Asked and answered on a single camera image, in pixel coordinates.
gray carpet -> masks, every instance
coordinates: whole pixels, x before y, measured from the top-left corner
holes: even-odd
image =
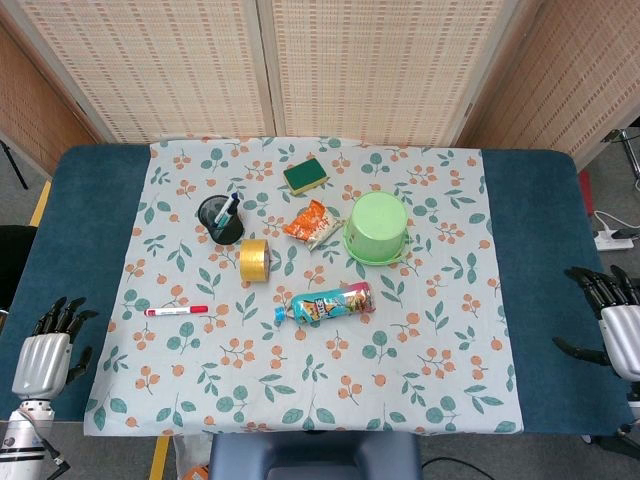
[[[0,225],[28,225],[46,179],[17,154],[13,153],[13,158],[29,190],[22,188],[0,149]]]
[[[629,136],[640,135],[640,128],[630,128]],[[633,150],[640,159],[640,138],[631,140]],[[587,168],[591,176],[593,202],[596,210],[603,210],[631,224],[640,225],[640,192],[633,187],[635,180],[621,143],[605,148]],[[614,220],[604,218],[610,228],[623,228]],[[597,219],[592,219],[594,230],[603,230]],[[602,252],[605,268],[617,264],[633,277],[640,277],[640,255],[636,248],[616,252]]]
[[[633,142],[640,154],[640,139]],[[24,192],[8,168],[8,162],[0,158],[0,204],[4,206],[0,210],[0,224],[26,224],[37,202],[43,179],[38,179],[36,172],[24,166],[27,181],[33,183],[32,191]],[[588,170],[596,208],[630,223],[640,224],[640,193],[633,189],[634,178],[622,146],[608,146]],[[637,248],[603,253],[601,258],[605,265],[617,263],[633,276],[640,276]],[[4,426],[0,425],[0,437],[3,435]],[[72,465],[72,470],[63,477],[65,479],[148,478],[155,439],[83,437],[81,425],[56,424],[51,440]],[[640,471],[640,462],[587,445],[579,437],[460,434],[422,438],[420,441],[423,461],[437,456],[459,458],[482,468],[496,480],[629,480],[637,478]],[[172,450],[165,469],[165,479],[176,478]],[[483,477],[462,465],[438,462],[428,467],[424,478],[475,480]]]

snack bag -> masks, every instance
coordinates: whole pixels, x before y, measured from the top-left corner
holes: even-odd
[[[298,215],[290,225],[285,225],[282,231],[305,242],[311,251],[322,245],[342,225],[344,220],[336,219],[324,205],[311,200],[309,208]]]
[[[291,318],[302,326],[326,318],[354,313],[371,313],[375,310],[371,287],[367,282],[354,283],[326,292],[301,293],[291,299],[288,309],[275,309],[275,325],[279,327]]]

table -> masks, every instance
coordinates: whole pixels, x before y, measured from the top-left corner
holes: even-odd
[[[481,152],[269,140],[151,145],[85,433],[520,431]],[[312,155],[330,178],[294,197],[283,172]],[[244,238],[269,240],[268,282],[241,282],[239,244],[216,245],[194,216],[205,198],[234,190]],[[355,262],[342,231],[313,252],[282,232],[310,199],[347,218],[379,191],[409,213],[395,264]],[[273,323],[296,293],[362,280],[373,313]],[[210,311],[142,313],[186,304]]]
[[[562,274],[571,265],[600,268],[573,163],[550,151],[485,150],[483,158],[525,431],[610,434],[630,419],[625,383],[550,342],[560,335],[601,343],[581,292]],[[148,146],[132,145],[78,147],[63,157],[0,337],[7,371],[52,298],[90,289],[93,308],[111,309],[148,161]],[[100,348],[103,321],[85,328],[77,350]],[[56,400],[58,419],[82,417],[95,368]],[[4,418],[14,407],[11,377],[0,389]]]

black chair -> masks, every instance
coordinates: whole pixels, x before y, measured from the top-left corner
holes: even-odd
[[[0,225],[0,332],[37,230],[22,225]]]

tape roll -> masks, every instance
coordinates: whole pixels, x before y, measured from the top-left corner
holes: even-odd
[[[243,282],[269,280],[269,244],[266,240],[243,240],[240,245],[240,278]]]

